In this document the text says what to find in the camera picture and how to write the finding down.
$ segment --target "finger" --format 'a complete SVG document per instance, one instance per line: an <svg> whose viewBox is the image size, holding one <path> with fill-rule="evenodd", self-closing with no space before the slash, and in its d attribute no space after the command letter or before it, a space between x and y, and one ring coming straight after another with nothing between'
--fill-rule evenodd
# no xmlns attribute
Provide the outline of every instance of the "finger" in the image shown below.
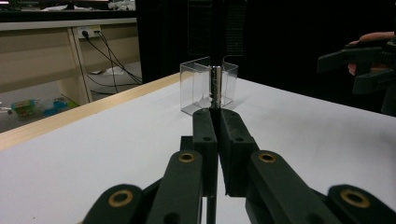
<svg viewBox="0 0 396 224"><path fill-rule="evenodd" d="M361 38L359 38L359 41L373 41L373 40L384 40L384 39L392 39L395 38L396 35L394 32L375 32L375 33L370 33L367 35L362 35Z"/></svg>

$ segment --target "power outlet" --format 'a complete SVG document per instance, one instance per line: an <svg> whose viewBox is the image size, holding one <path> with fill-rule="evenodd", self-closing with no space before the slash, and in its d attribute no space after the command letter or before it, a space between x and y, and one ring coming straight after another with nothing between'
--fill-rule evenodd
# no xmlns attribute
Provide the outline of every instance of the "power outlet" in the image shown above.
<svg viewBox="0 0 396 224"><path fill-rule="evenodd" d="M83 31L86 31L88 33L89 38L100 37L99 34L95 32L95 31L101 31L100 25L79 26L77 28L78 39L85 39L85 36L82 34Z"/></svg>

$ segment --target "black backdrop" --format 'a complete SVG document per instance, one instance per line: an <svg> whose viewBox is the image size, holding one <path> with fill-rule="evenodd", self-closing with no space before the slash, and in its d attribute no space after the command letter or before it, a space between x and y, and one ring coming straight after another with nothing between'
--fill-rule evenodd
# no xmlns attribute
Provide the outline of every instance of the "black backdrop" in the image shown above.
<svg viewBox="0 0 396 224"><path fill-rule="evenodd" d="M380 112L384 91L353 95L347 66L317 74L320 55L370 32L392 31L395 1L247 0L238 76L286 91ZM136 0L143 79L178 72L187 53L187 0Z"/></svg>

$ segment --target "electrical cord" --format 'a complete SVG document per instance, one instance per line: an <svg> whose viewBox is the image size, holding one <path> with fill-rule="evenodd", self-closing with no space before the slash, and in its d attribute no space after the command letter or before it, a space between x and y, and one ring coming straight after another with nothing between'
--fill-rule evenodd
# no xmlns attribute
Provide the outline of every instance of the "electrical cord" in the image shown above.
<svg viewBox="0 0 396 224"><path fill-rule="evenodd" d="M114 58L116 59L116 61L119 63L119 67L122 68L123 71L125 71L126 73L128 73L128 75L130 75L130 77L135 80L137 83L141 84L142 83L142 78L138 77L132 73L130 73L128 70L126 70L126 68L122 65L122 63L119 61L119 59L117 58L117 56L114 54L113 50L111 50L110 46L107 44L107 40L105 35L101 32L101 31L94 31L95 33L99 34L99 36L102 38L103 42L105 43L105 45L107 46L108 50L111 52L111 54L114 56Z"/></svg>
<svg viewBox="0 0 396 224"><path fill-rule="evenodd" d="M90 35L88 34L88 32L87 31L83 31L82 32L82 35L88 40L88 42L90 42L91 43L91 40L90 40ZM96 82L96 81L94 81L93 80L93 78L91 78L90 76L87 76L91 81L93 81L94 83L96 83L96 84L98 84L98 85L100 85L100 86L107 86L107 87L114 87L115 89L116 89L116 92L119 92L119 90L118 90L118 88L117 88L117 83L116 83L116 78L115 78L115 75L114 75L114 65L113 65L113 60L111 60L111 54L110 54L110 50L108 50L108 55L109 55L109 57L110 57L110 62L111 62L111 70L113 71L113 83L114 83L114 85L113 86L110 86L110 85L103 85L103 84L100 84L100 83L98 83L98 82Z"/></svg>
<svg viewBox="0 0 396 224"><path fill-rule="evenodd" d="M112 61L107 55L105 55L101 50L99 50L99 48L97 48L97 47L91 42L91 40L89 39L88 32L83 31L83 32L82 32L82 35L88 40L88 42L89 42L96 50L98 50L98 51L99 51L102 55L104 55L107 59L109 59L110 61ZM115 65L117 65L118 67L120 67L123 71L125 71L125 72L131 77L131 79L133 79L137 84L139 84L139 85L142 84L142 78L141 78L141 77L138 77L138 76L132 74L131 72L129 72L128 70L126 70L125 67L124 67L123 65L121 65L120 61L117 59L117 57L115 56L115 54L113 53L113 51L112 51L111 49L110 49L110 52L113 54L113 56L114 56L115 59L117 60L117 63L114 62L114 61L113 61L113 63L114 63Z"/></svg>

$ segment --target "cable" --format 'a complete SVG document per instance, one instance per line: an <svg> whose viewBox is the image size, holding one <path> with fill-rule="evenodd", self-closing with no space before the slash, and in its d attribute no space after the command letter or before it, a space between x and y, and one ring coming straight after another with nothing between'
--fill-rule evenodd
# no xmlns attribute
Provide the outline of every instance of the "cable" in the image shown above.
<svg viewBox="0 0 396 224"><path fill-rule="evenodd" d="M114 95L116 94L116 92L103 92L103 91L91 91L94 93L98 93L98 94L103 94L103 95Z"/></svg>
<svg viewBox="0 0 396 224"><path fill-rule="evenodd" d="M76 39L75 38L73 38L74 39L74 42L75 42L75 47L77 48L77 43L76 43ZM78 63L79 63L79 70L81 71L81 74L82 75L84 75L84 72L83 72L83 69L82 69L82 65L81 65L81 59L79 58L79 54L78 54L78 50L77 50L77 57L78 57ZM85 77L84 76L82 76L82 80L84 81L84 85L85 85L85 93L87 94L87 99L88 99L88 102L90 102L91 100L90 100L90 95L88 94L88 90L87 90L87 83L85 82Z"/></svg>
<svg viewBox="0 0 396 224"><path fill-rule="evenodd" d="M130 73L129 71L126 70L126 68L122 65L122 63L119 61L119 59L117 58L117 56L114 54L114 52L110 49L109 45L107 44L107 40L105 38L105 36L103 35L103 33L101 31L95 31L95 33L99 34L99 36L102 38L103 42L106 44L107 48L110 50L110 52L113 54L114 58L117 60L117 62L119 63L119 67L122 68L122 70L124 70L125 72L127 72L132 78L133 80L135 80L134 78L138 79L139 81L136 82L142 82L142 78L141 77L137 77L136 75Z"/></svg>
<svg viewBox="0 0 396 224"><path fill-rule="evenodd" d="M83 32L82 32L82 35L88 40L88 42L91 43L90 35L88 34L87 31L83 31ZM116 92L119 92L119 90L118 90L118 88L117 88L116 78L115 78L115 75L114 75L114 68L113 68L114 65L113 65L113 60L111 60L110 49L108 50L108 55L109 55L109 57L110 57L111 70L113 71L113 83L114 83L114 86L103 85L103 84L100 84L100 83L94 81L91 77L89 77L89 76L87 76L87 77L89 77L91 81L93 81L94 83L96 83L96 84L98 84L98 85L100 85L100 86L114 87L114 88L116 89Z"/></svg>
<svg viewBox="0 0 396 224"><path fill-rule="evenodd" d="M95 81L92 77L90 77L91 75L87 75L87 77L93 82L93 83L95 83L96 85L99 85L99 86L104 86L104 87L114 87L114 86L112 86L112 85L106 85L106 84L102 84L102 83L99 83L99 82L97 82L97 81ZM118 87L121 87L121 86L138 86L138 85L140 85L140 84L137 84L137 83L127 83L127 84L118 84L117 86Z"/></svg>
<svg viewBox="0 0 396 224"><path fill-rule="evenodd" d="M114 61L112 61L109 57L107 57L107 55L105 55L101 50L99 50L99 48L97 48L92 42L91 40L87 37L88 36L88 32L86 32L86 34L84 35L84 37L88 40L88 42L96 49L98 50L102 55L104 55L107 59L109 59L110 61L112 61L115 65L117 65L118 67L120 67L123 71L125 71L130 77L131 79L133 79L137 84L142 84L142 78L138 77L134 74L132 74L131 72L129 72L128 70L125 69L125 67L123 65L121 65L120 61L117 59L117 57L115 56L114 52L111 50L111 48L108 46L106 39L103 37L102 33L99 33L99 31L95 31L97 34L99 34L99 36L101 36L102 40L105 42L105 44L107 45L107 48L110 50L110 52L113 54L113 56L115 57L115 59L117 60L117 63L115 63Z"/></svg>
<svg viewBox="0 0 396 224"><path fill-rule="evenodd" d="M116 77L114 75L114 64L113 64L113 60L111 59L111 52L110 52L110 48L108 47L108 45L107 45L107 50L108 50L108 57L110 57L111 71L113 72L114 88L116 89L116 92L119 92L119 89L117 89Z"/></svg>

